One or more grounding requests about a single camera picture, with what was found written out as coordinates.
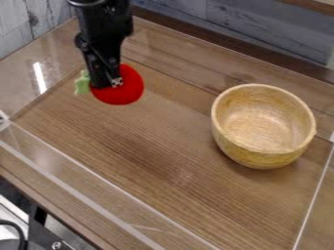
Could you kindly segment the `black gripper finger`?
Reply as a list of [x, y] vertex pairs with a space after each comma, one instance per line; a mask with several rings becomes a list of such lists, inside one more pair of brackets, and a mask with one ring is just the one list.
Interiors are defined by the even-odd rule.
[[98, 52], [89, 54], [89, 74], [94, 88], [117, 88], [123, 85], [121, 60]]

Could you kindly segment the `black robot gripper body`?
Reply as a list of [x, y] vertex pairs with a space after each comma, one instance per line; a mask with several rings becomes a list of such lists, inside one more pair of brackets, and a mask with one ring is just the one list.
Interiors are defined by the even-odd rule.
[[86, 56], [94, 55], [106, 65], [118, 65], [123, 41], [134, 33], [130, 0], [67, 1], [79, 19], [78, 48]]

